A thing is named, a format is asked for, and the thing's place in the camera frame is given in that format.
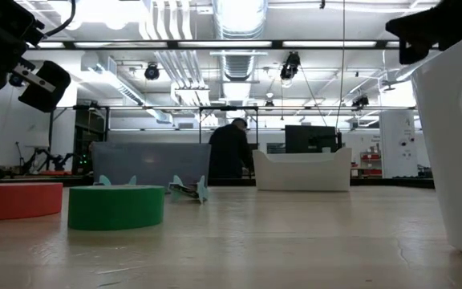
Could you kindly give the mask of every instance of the wooden table surface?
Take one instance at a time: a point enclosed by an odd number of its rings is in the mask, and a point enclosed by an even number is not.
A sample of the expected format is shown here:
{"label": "wooden table surface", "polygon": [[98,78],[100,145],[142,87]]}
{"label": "wooden table surface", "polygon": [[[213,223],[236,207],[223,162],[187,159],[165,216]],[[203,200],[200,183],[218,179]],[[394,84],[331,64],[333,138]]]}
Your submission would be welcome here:
{"label": "wooden table surface", "polygon": [[432,190],[211,191],[137,230],[68,230],[66,202],[0,222],[0,289],[462,288]]}

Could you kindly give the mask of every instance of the black monitor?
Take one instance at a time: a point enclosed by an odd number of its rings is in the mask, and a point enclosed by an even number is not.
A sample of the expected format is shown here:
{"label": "black monitor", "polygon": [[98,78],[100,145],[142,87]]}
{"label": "black monitor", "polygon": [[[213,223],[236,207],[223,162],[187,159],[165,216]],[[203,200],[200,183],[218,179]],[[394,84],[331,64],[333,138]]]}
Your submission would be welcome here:
{"label": "black monitor", "polygon": [[322,148],[338,150],[335,127],[286,125],[286,153],[321,153]]}

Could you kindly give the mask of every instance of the black jacket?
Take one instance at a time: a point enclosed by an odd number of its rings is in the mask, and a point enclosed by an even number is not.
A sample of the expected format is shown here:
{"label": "black jacket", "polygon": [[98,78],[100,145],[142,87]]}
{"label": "black jacket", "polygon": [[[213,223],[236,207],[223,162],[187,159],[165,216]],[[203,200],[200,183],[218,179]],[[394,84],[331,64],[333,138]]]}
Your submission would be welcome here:
{"label": "black jacket", "polygon": [[241,168],[253,168],[253,157],[247,136],[234,124],[217,128],[209,139],[212,152],[209,161],[209,177],[241,178]]}

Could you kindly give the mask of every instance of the red object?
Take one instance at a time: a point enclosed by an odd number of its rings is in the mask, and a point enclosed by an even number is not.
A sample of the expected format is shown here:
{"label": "red object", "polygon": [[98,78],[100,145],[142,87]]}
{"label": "red object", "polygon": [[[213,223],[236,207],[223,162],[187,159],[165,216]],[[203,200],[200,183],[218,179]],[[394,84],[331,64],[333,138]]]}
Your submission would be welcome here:
{"label": "red object", "polygon": [[366,155],[363,155],[361,157],[362,160],[364,161],[368,161],[368,160],[378,160],[381,158],[381,155],[379,155],[378,153],[372,153],[372,154],[366,154]]}
{"label": "red object", "polygon": [[382,176],[383,171],[381,169],[365,169],[364,174],[370,176]]}
{"label": "red object", "polygon": [[0,220],[57,214],[62,210],[63,184],[0,183]]}

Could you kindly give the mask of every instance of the gray panel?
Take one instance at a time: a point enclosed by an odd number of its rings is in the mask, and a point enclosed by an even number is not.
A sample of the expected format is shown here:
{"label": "gray panel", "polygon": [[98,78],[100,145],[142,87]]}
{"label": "gray panel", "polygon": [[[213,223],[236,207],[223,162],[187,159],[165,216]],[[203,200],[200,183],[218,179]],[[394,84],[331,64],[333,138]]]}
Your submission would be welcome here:
{"label": "gray panel", "polygon": [[136,176],[137,185],[166,187],[178,175],[185,184],[196,184],[201,176],[208,180],[210,149],[209,144],[99,142],[92,152],[94,178],[104,175],[123,185]]}

